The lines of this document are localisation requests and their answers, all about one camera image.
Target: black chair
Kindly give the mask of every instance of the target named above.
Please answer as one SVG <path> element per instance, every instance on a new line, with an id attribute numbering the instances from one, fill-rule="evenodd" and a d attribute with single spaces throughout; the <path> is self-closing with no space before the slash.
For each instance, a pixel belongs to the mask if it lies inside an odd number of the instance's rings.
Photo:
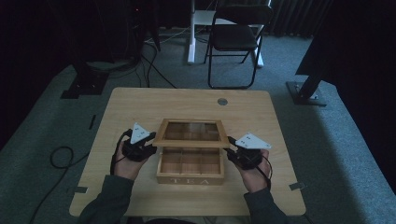
<path id="1" fill-rule="evenodd" d="M 256 76 L 256 68 L 262 47 L 262 36 L 265 25 L 269 24 L 273 16 L 273 10 L 265 5 L 232 5 L 219 7 L 213 17 L 209 40 L 207 43 L 206 58 L 209 57 L 209 72 L 207 84 L 212 89 L 237 90 L 247 89 Z M 223 19 L 233 24 L 218 24 L 217 21 Z M 213 48 L 218 51 L 246 51 L 246 54 L 220 54 L 214 55 Z M 212 57 L 214 56 L 244 56 L 241 63 L 245 61 L 250 52 L 257 50 L 254 62 L 253 75 L 250 83 L 246 86 L 213 86 L 212 76 Z"/>

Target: black cable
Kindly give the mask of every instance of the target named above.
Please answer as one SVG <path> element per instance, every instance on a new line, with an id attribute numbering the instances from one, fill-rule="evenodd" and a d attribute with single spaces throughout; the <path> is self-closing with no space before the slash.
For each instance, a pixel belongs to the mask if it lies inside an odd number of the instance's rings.
<path id="1" fill-rule="evenodd" d="M 149 70 L 151 69 L 151 67 L 153 67 L 153 68 L 155 69 L 155 71 L 157 71 L 157 73 L 158 73 L 167 83 L 169 83 L 169 85 L 171 85 L 173 88 L 177 89 L 177 87 L 176 87 L 174 84 L 172 84 L 172 82 L 170 82 L 170 81 L 169 81 L 169 80 L 168 80 L 168 79 L 167 79 L 167 78 L 155 67 L 155 65 L 153 64 L 155 58 L 157 57 L 157 49 L 156 49 L 154 46 L 152 46 L 152 45 L 150 45 L 150 44 L 148 44 L 148 43 L 145 43 L 145 44 L 148 45 L 148 46 L 150 46 L 150 47 L 152 47 L 152 48 L 154 49 L 154 57 L 152 58 L 151 62 L 150 62 L 145 56 L 142 55 L 142 58 L 143 58 L 144 60 L 146 60 L 146 61 L 149 63 L 148 75 L 147 75 L 147 84 L 148 84 L 148 88 L 149 88 Z"/>
<path id="2" fill-rule="evenodd" d="M 145 82 L 146 82 L 146 85 L 147 85 L 147 80 L 146 80 L 146 66 L 145 66 L 145 64 L 142 62 L 142 67 L 143 67 L 143 78 L 145 79 Z M 142 87 L 142 80 L 140 79 L 140 76 L 139 76 L 139 80 L 140 80 L 140 82 L 139 82 L 139 85 L 140 85 L 140 88 Z"/>
<path id="3" fill-rule="evenodd" d="M 244 154 L 243 156 L 245 157 L 245 159 L 247 159 L 248 161 L 250 161 L 251 164 L 254 164 L 254 162 L 250 159 L 249 156 L 247 156 L 247 155 L 245 155 L 245 154 Z M 259 167 L 258 165 L 257 165 L 255 168 L 256 168 L 256 170 L 258 170 L 258 171 L 260 172 L 260 174 L 262 174 L 262 176 L 263 176 L 264 179 L 265 179 L 265 182 L 267 182 L 267 188 L 268 188 L 269 190 L 271 190 L 271 177 L 272 177 L 273 170 L 272 170 L 271 162 L 269 162 L 267 158 L 265 158 L 265 160 L 266 160 L 266 161 L 268 162 L 268 164 L 270 165 L 270 176 L 269 176 L 269 177 L 264 173 L 264 171 L 263 171 L 262 169 L 260 169 L 260 167 Z"/>
<path id="4" fill-rule="evenodd" d="M 207 44 L 207 42 L 208 42 L 207 39 L 202 38 L 202 37 L 198 37 L 198 36 L 196 36 L 195 39 L 196 39 L 198 42 L 204 43 L 204 44 Z"/>
<path id="5" fill-rule="evenodd" d="M 140 61 L 140 64 L 142 64 L 143 66 L 143 71 L 145 70 L 145 65 L 143 65 L 143 63 Z M 139 74 L 137 73 L 137 69 L 134 70 L 134 73 L 136 74 L 137 78 L 139 79 L 139 87 L 142 88 L 142 78 L 139 76 Z"/>
<path id="6" fill-rule="evenodd" d="M 128 129 L 127 131 L 125 131 L 124 133 L 122 133 L 122 135 L 121 135 L 120 138 L 119 138 L 119 141 L 117 142 L 116 149 L 114 150 L 114 154 L 113 154 L 113 156 L 111 157 L 111 164 L 110 164 L 110 174 L 111 174 L 111 175 L 114 175 L 114 167 L 115 167 L 116 163 L 119 162 L 119 161 L 122 161 L 123 159 L 126 158 L 126 157 L 124 156 L 123 158 L 117 160 L 117 153 L 119 152 L 119 147 L 120 147 L 122 138 L 123 138 L 124 136 L 131 137 L 131 136 L 132 136 L 132 129 Z"/>
<path id="7" fill-rule="evenodd" d="M 125 73 L 125 74 L 114 74 L 115 76 L 110 76 L 108 79 L 118 79 L 118 78 L 122 78 L 122 77 L 126 77 L 126 76 L 128 76 L 128 75 L 130 75 L 130 74 L 132 74 L 133 72 L 136 72 L 136 70 L 137 70 L 137 68 L 138 68 L 138 65 L 134 68 L 134 70 L 132 70 L 132 71 L 128 71 L 127 73 Z"/>
<path id="8" fill-rule="evenodd" d="M 140 62 L 140 60 L 137 60 L 137 59 L 133 58 L 133 59 L 130 59 L 128 63 L 121 64 L 119 66 L 112 67 L 112 68 L 97 68 L 97 67 L 94 67 L 92 65 L 89 65 L 89 67 L 93 71 L 99 71 L 99 72 L 108 72 L 108 73 L 124 72 L 124 71 L 130 70 L 131 68 L 137 67 L 139 62 Z"/>
<path id="9" fill-rule="evenodd" d="M 67 149 L 70 152 L 70 159 L 67 163 L 67 165 L 65 166 L 60 166 L 55 164 L 55 162 L 53 161 L 53 157 L 55 155 L 55 153 L 57 153 L 58 151 L 60 151 L 61 149 Z M 44 201 L 47 200 L 47 198 L 50 196 L 50 194 L 56 189 L 56 187 L 58 187 L 58 185 L 61 183 L 61 181 L 64 179 L 64 176 L 66 175 L 67 171 L 69 170 L 70 167 L 78 164 L 79 162 L 81 162 L 82 160 L 84 160 L 85 158 L 88 157 L 88 155 L 90 155 L 90 153 L 85 154 L 83 157 L 81 157 L 79 160 L 77 160 L 76 162 L 73 162 L 74 159 L 74 151 L 71 147 L 57 147 L 55 148 L 50 156 L 49 156 L 49 162 L 52 165 L 52 167 L 56 168 L 56 169 L 60 169 L 60 170 L 64 170 L 64 173 L 61 175 L 61 177 L 59 178 L 59 180 L 55 183 L 55 185 L 52 186 L 52 188 L 47 192 L 47 194 L 44 196 L 44 198 L 41 200 L 41 202 L 38 204 L 38 206 L 35 208 L 35 211 L 32 214 L 32 217 L 30 218 L 29 223 L 34 223 L 35 221 L 35 216 L 38 213 L 38 210 L 40 209 L 41 205 L 43 204 Z"/>
<path id="10" fill-rule="evenodd" d="M 303 214 L 303 216 L 306 218 L 306 220 L 308 220 L 308 222 L 309 222 L 310 224 L 315 224 L 315 223 L 311 220 L 311 218 L 309 218 L 309 216 L 308 216 L 307 214 Z"/>

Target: dark curtain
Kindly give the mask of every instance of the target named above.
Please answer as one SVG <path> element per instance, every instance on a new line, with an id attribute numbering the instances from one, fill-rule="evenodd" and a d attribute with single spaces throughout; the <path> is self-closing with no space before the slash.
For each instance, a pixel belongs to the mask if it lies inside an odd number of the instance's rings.
<path id="1" fill-rule="evenodd" d="M 319 77 L 336 86 L 393 190 L 396 190 L 395 11 L 396 2 L 392 0 L 334 1 L 297 70 L 298 75 Z"/>
<path id="2" fill-rule="evenodd" d="M 61 6 L 84 61 L 111 61 L 93 0 L 51 0 Z M 52 78 L 71 63 L 47 0 L 0 3 L 0 148 L 18 129 Z"/>

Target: chair leg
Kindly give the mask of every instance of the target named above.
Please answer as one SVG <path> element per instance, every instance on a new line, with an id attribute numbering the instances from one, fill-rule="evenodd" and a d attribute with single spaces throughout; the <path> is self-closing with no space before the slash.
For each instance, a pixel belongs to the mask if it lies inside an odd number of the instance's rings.
<path id="1" fill-rule="evenodd" d="M 259 46 L 257 47 L 257 55 L 254 61 L 253 76 L 251 77 L 250 84 L 248 84 L 249 87 L 253 85 L 254 78 L 256 76 L 256 70 L 257 70 L 257 65 L 259 64 L 261 50 L 262 50 L 262 36 L 260 37 Z"/>
<path id="2" fill-rule="evenodd" d="M 207 72 L 207 85 L 209 85 L 209 87 L 211 89 L 214 89 L 214 87 L 212 86 L 212 83 L 210 81 L 211 76 L 212 76 L 212 50 L 213 50 L 213 47 L 211 45 L 210 45 L 210 47 L 209 47 L 209 45 L 207 45 L 207 48 L 209 49 L 209 71 Z"/>
<path id="3" fill-rule="evenodd" d="M 210 45 L 210 37 L 209 37 L 209 40 L 207 41 L 207 47 L 206 47 L 206 53 L 205 53 L 204 63 L 206 63 L 207 52 L 209 51 L 209 45 Z"/>
<path id="4" fill-rule="evenodd" d="M 244 57 L 244 59 L 242 60 L 242 62 L 241 62 L 241 63 L 244 63 L 244 62 L 245 62 L 245 60 L 247 59 L 247 57 L 248 57 L 249 53 L 250 53 L 250 51 L 248 51 L 248 52 L 247 52 L 247 54 L 245 55 L 245 57 Z"/>

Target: person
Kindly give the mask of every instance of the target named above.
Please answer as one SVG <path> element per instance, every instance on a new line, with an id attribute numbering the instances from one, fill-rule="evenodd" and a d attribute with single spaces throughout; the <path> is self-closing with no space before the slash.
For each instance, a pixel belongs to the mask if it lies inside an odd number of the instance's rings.
<path id="1" fill-rule="evenodd" d="M 117 152 L 118 162 L 114 167 L 114 175 L 106 175 L 102 186 L 102 192 L 83 209 L 79 216 L 78 224 L 114 224 L 125 214 L 130 205 L 134 181 L 140 169 L 148 159 L 141 162 L 123 159 L 121 152 L 122 145 L 123 143 L 120 144 Z M 269 152 L 262 149 L 262 155 L 268 159 Z M 266 160 L 262 160 L 262 163 L 259 164 L 259 168 L 262 169 L 267 176 L 269 175 L 270 166 Z M 236 166 L 236 169 L 238 169 L 241 174 L 243 183 L 248 191 L 248 193 L 244 194 L 244 198 L 250 213 L 251 223 L 289 223 L 286 215 L 274 203 L 274 199 L 267 187 L 268 183 L 263 175 L 256 169 L 242 170 L 238 166 Z M 153 219 L 146 223 L 193 224 L 189 221 L 177 219 L 166 219 L 166 221 L 164 219 L 157 219 L 157 221 Z"/>

